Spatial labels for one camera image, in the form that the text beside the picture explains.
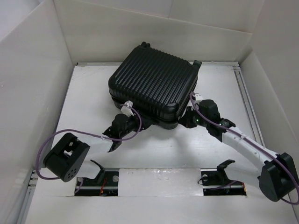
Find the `black ribbed hard-shell suitcase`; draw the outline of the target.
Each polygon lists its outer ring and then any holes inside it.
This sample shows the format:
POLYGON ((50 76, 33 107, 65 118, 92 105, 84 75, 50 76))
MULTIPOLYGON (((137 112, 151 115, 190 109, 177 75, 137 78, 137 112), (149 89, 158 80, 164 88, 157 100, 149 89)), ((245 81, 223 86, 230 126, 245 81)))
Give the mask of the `black ribbed hard-shell suitcase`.
POLYGON ((109 93, 116 107, 129 100, 142 117, 171 130, 187 107, 201 66, 142 42, 109 78, 109 93))

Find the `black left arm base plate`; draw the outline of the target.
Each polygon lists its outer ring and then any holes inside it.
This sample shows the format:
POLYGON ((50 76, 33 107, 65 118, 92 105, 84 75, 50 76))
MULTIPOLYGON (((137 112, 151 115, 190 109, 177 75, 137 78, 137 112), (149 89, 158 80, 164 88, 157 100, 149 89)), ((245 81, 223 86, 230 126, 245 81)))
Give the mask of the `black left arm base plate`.
POLYGON ((99 180, 78 178, 75 185, 75 196, 118 196, 119 169, 108 169, 99 180))

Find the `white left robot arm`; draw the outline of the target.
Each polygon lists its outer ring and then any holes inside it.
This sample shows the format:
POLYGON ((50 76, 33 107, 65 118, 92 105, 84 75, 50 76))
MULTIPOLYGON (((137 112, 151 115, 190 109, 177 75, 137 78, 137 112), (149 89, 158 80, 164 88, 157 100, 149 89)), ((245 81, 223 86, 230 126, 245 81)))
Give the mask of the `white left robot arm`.
POLYGON ((112 143, 108 152, 113 152, 123 141, 134 138, 157 121, 133 108, 132 101, 121 104, 121 113, 117 114, 111 126, 102 134, 96 135, 74 129, 64 129, 54 136, 65 132, 43 160, 44 166, 56 175, 56 179, 69 182, 79 173, 90 146, 74 135, 79 133, 90 137, 108 140, 112 143))

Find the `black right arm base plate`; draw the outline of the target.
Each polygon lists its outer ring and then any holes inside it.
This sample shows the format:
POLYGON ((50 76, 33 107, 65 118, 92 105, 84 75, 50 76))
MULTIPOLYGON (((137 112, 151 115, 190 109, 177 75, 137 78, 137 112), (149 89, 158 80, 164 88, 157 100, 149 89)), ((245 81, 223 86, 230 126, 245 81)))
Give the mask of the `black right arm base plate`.
POLYGON ((230 180, 225 173, 225 168, 234 160, 226 160, 216 168, 201 169, 198 184, 203 187, 204 196, 246 196, 244 183, 230 180))

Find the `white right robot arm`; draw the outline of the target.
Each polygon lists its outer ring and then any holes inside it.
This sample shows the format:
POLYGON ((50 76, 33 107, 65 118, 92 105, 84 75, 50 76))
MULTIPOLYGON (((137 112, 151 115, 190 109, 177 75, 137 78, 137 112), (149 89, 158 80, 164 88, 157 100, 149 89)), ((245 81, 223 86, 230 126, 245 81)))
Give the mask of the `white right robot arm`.
POLYGON ((216 190, 235 182, 255 186, 271 201, 284 200, 293 190, 299 189, 299 178, 293 158, 287 154, 271 151, 245 135, 232 121, 222 118, 217 104, 210 99, 191 92, 191 106, 187 107, 179 123, 186 128, 205 127, 220 142, 230 146, 249 160, 254 171, 235 168, 234 160, 226 160, 217 166, 216 190))

